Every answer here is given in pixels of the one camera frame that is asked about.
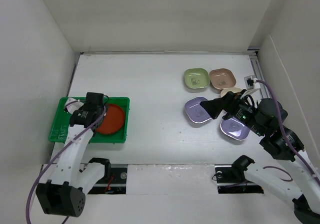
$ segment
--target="green square dish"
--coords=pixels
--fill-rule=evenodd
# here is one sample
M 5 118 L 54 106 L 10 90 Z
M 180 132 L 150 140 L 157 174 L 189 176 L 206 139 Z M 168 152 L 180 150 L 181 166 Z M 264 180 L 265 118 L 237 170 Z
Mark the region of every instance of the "green square dish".
M 191 68 L 184 72 L 185 84 L 191 89 L 206 88 L 210 84 L 208 72 L 203 68 Z
M 69 120 L 71 114 L 64 111 L 65 103 L 70 97 L 63 97 L 60 99 L 58 108 L 55 113 L 51 131 L 49 134 L 50 142 L 59 142 L 64 143 L 68 135 Z M 79 99 L 84 102 L 85 97 L 73 97 L 74 99 Z M 125 113 L 125 122 L 124 126 L 117 131 L 116 133 L 110 135 L 104 135 L 96 133 L 94 137 L 91 138 L 90 143 L 124 143 L 127 139 L 127 127 L 128 127 L 128 115 L 129 115 L 129 105 L 130 99 L 126 97 L 116 97 L 109 98 L 108 103 L 115 104 L 121 107 Z

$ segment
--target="black bracket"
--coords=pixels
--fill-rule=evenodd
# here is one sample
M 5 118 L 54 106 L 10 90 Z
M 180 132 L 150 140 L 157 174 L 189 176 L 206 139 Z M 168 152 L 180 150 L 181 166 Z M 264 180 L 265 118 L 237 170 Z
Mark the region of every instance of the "black bracket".
M 286 127 L 284 127 L 284 131 L 288 140 L 297 152 L 305 148 L 295 132 Z M 273 159 L 295 161 L 295 154 L 287 146 L 280 130 L 277 130 L 271 137 L 265 136 L 259 143 Z
M 253 159 L 242 155 L 231 165 L 215 165 L 216 180 L 218 183 L 241 183 L 246 180 L 244 171 L 255 163 Z
M 106 158 L 92 158 L 89 163 L 100 163 L 104 165 L 104 177 L 101 179 L 109 179 L 111 176 L 110 160 Z
M 298 199 L 293 199 L 294 215 L 302 224 L 319 224 L 320 215 L 311 211 L 304 195 Z
M 109 178 L 101 178 L 88 194 L 105 194 L 106 187 L 109 184 L 111 193 L 114 194 L 126 194 L 127 186 L 127 165 L 114 165 L 111 167 L 111 175 Z
M 36 190 L 42 210 L 45 214 L 79 217 L 86 204 L 86 196 L 81 189 L 63 185 L 39 183 Z

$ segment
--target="beige bowl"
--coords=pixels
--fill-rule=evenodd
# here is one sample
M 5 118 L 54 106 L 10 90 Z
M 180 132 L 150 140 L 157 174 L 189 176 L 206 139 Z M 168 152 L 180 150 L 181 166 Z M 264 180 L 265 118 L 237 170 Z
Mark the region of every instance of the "beige bowl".
M 220 97 L 222 98 L 223 96 L 226 95 L 226 93 L 228 93 L 229 91 L 233 92 L 233 93 L 240 93 L 242 91 L 242 89 L 237 88 L 237 87 L 232 87 L 232 88 L 226 88 L 224 90 L 221 91 L 220 93 Z

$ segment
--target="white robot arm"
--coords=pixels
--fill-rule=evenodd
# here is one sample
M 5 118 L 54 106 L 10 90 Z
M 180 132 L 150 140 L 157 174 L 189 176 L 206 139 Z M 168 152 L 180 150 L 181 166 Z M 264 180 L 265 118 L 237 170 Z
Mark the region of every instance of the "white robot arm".
M 244 155 L 232 165 L 222 168 L 220 165 L 219 170 L 216 166 L 216 173 L 219 172 L 220 178 L 223 175 L 231 177 L 235 183 L 246 180 L 254 182 L 291 207 L 303 224 L 319 224 L 320 176 L 310 162 L 301 140 L 283 125 L 288 113 L 277 102 L 267 83 L 253 76 L 246 77 L 245 83 L 248 90 L 244 89 L 241 93 L 228 92 L 222 98 L 204 101 L 200 105 L 213 119 L 224 110 L 227 114 L 223 119 L 235 117 L 255 134 L 263 136 L 260 144 L 264 150 L 288 171 L 298 188 L 275 177 Z M 254 103 L 247 101 L 247 96 L 260 88 L 259 83 L 268 88 L 272 99 L 262 99 L 255 107 Z
M 106 113 L 103 98 L 100 93 L 87 93 L 85 104 L 71 98 L 67 100 L 65 110 L 72 114 L 65 142 L 65 146 L 69 146 L 60 155 L 48 180 L 36 188 L 44 213 L 80 216 L 86 195 L 94 184 L 101 178 L 110 177 L 109 159 L 93 158 L 82 173 L 79 171 L 85 149 Z

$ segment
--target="screw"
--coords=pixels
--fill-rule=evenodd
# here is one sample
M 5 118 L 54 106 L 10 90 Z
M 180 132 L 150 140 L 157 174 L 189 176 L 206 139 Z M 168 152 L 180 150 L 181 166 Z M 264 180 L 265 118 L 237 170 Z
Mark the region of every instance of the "screw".
M 217 171 L 217 172 L 215 173 L 215 175 L 216 175 L 216 178 L 219 178 L 219 179 L 221 179 L 221 178 L 223 177 L 221 171 Z
M 126 179 L 127 176 L 128 176 L 127 173 L 121 173 L 121 174 L 120 174 L 120 178 L 121 178 L 121 179 Z

